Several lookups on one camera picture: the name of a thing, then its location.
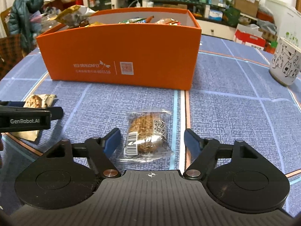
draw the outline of candy wrapper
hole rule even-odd
[[[74,5],[65,9],[54,19],[71,28],[76,28],[79,26],[84,27],[89,24],[87,18],[94,13],[95,11],[88,7],[82,5]]]
[[[171,18],[160,19],[159,21],[155,22],[155,24],[161,25],[181,25],[181,23],[177,20]]]
[[[119,22],[119,24],[133,24],[133,23],[149,23],[154,18],[154,16],[150,16],[148,18],[133,18],[129,20],[125,20],[123,22]]]
[[[150,162],[173,154],[167,141],[167,121],[171,112],[138,111],[128,114],[127,139],[118,161],[125,163]]]
[[[23,107],[26,108],[44,108],[50,107],[53,100],[56,98],[54,94],[40,94],[40,95],[31,95],[25,100]],[[39,130],[37,131],[26,131],[26,132],[15,132],[11,133],[17,138],[26,139],[29,141],[35,141],[38,137]]]

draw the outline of white mug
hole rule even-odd
[[[292,85],[301,68],[301,49],[281,37],[272,62],[270,74],[280,84]]]

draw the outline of blue tablecloth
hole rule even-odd
[[[291,172],[298,173],[301,169],[301,81],[297,79],[289,88],[275,82],[268,73],[271,57],[251,47],[202,36],[193,86],[186,102],[190,107],[187,123],[190,122],[191,128],[201,137],[213,137],[230,144],[235,139],[245,140],[290,176]],[[42,131],[36,142],[23,140],[27,145],[45,152],[61,138],[82,142],[88,137],[104,136],[114,127],[120,128],[124,138],[128,111],[164,108],[173,112],[168,139],[175,155],[135,168],[184,169],[183,91],[52,81],[36,49],[0,81],[0,99],[20,101],[37,84],[40,85],[34,93],[56,94],[55,106],[62,106],[65,115],[61,121],[53,121],[50,130]],[[37,155],[6,135],[2,140],[5,150],[2,152],[0,205],[7,213],[12,213],[20,206],[13,191],[14,179]],[[86,163],[84,159],[77,162]],[[289,180],[291,190],[284,209],[296,215],[301,210],[301,174]]]

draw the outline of orange box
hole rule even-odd
[[[149,24],[118,24],[152,15]],[[162,18],[182,25],[152,24]],[[191,88],[202,31],[188,10],[123,8],[89,19],[106,25],[67,30],[60,24],[37,37],[53,80]]]

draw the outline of green jacket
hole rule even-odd
[[[10,34],[21,34],[21,47],[29,53],[32,50],[33,33],[38,33],[29,18],[40,10],[44,0],[15,0],[11,8],[8,28]]]

